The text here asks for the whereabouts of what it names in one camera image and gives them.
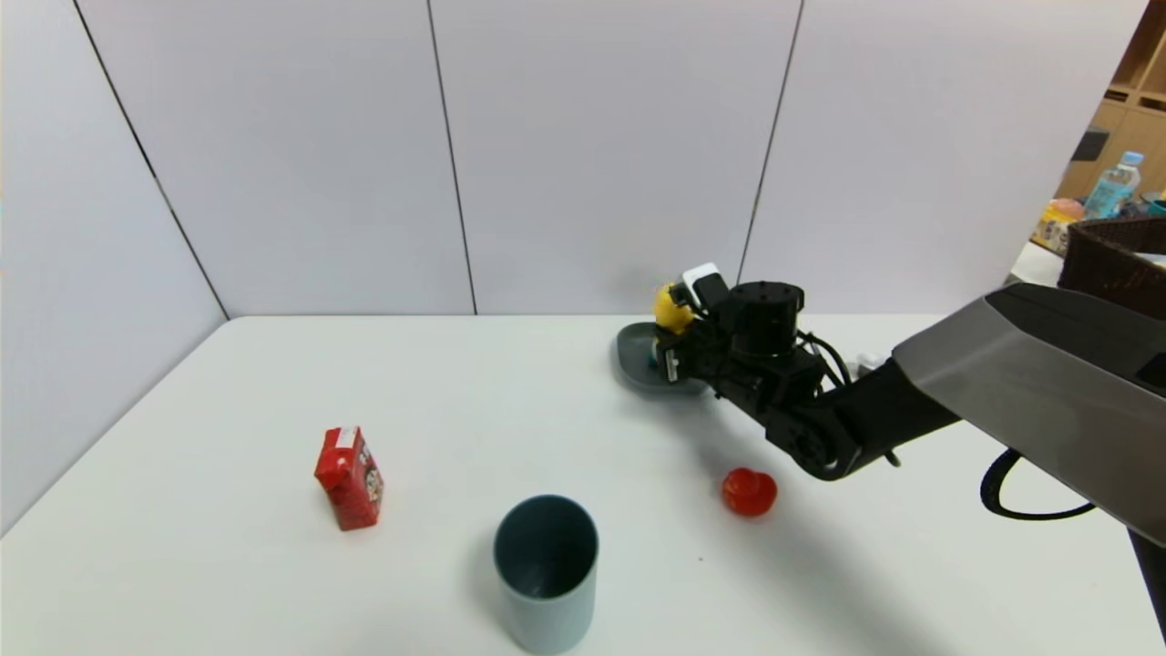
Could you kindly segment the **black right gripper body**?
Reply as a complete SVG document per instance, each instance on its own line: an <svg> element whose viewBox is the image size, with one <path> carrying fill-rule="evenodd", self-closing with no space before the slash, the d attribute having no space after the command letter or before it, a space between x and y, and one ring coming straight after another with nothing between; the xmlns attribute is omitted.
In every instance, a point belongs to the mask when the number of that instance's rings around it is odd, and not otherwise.
<svg viewBox="0 0 1166 656"><path fill-rule="evenodd" d="M705 382L711 343L700 333L655 333L655 361L666 383Z"/></svg>

